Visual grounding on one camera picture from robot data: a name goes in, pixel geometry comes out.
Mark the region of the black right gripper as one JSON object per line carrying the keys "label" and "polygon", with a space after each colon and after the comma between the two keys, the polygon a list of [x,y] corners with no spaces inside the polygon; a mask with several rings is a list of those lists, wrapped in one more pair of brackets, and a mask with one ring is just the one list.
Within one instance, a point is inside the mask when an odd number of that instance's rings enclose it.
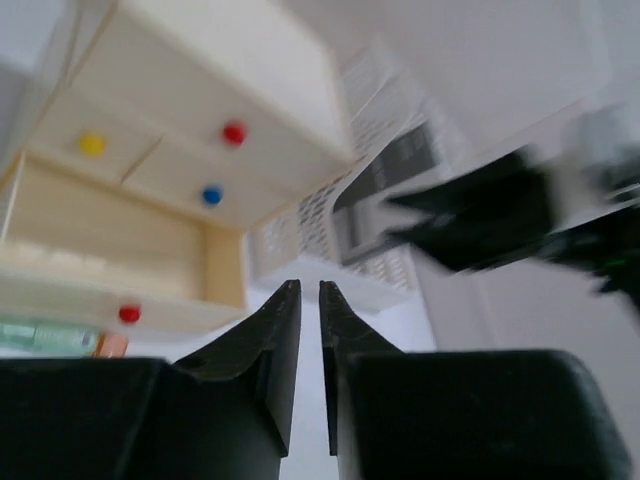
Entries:
{"label": "black right gripper", "polygon": [[450,272],[486,270],[537,250],[601,281],[600,294],[639,298],[639,152],[559,154],[534,166],[524,149],[387,205],[423,218],[385,236]]}

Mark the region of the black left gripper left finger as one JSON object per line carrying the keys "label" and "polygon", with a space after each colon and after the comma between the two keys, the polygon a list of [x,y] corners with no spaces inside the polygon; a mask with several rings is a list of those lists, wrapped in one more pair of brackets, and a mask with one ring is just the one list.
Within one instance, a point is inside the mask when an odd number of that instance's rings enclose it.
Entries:
{"label": "black left gripper left finger", "polygon": [[301,285],[199,350],[1,364],[5,479],[275,479],[289,452]]}

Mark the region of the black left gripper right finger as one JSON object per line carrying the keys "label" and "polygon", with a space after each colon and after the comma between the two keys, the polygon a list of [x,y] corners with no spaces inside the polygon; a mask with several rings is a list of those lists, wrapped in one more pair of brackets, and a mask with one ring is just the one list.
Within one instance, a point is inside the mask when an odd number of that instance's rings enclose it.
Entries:
{"label": "black left gripper right finger", "polygon": [[329,448],[343,479],[629,479],[590,371],[559,350],[405,352],[319,287]]}

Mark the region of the orange highlighter pen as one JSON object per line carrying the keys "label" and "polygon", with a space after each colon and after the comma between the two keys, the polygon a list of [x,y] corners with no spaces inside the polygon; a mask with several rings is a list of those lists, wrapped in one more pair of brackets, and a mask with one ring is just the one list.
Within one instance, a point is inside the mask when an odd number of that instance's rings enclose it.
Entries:
{"label": "orange highlighter pen", "polygon": [[92,354],[100,358],[124,357],[129,346],[126,336],[114,333],[103,333],[98,337],[98,342]]}

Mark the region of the grey setup guide booklet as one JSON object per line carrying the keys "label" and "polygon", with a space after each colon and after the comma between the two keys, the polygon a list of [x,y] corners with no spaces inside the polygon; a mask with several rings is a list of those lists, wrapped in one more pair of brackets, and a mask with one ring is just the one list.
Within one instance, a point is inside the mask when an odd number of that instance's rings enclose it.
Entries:
{"label": "grey setup guide booklet", "polygon": [[392,140],[335,201],[332,220],[340,264],[352,266],[401,246],[387,232],[408,229],[424,215],[386,199],[441,183],[439,166],[428,123]]}

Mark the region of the green highlighter pen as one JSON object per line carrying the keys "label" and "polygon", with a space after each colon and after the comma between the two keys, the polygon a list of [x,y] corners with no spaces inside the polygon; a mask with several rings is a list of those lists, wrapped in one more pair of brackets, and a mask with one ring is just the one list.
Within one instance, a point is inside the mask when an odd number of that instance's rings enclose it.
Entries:
{"label": "green highlighter pen", "polygon": [[53,324],[1,324],[1,346],[17,350],[64,355],[91,355],[100,334],[91,329]]}

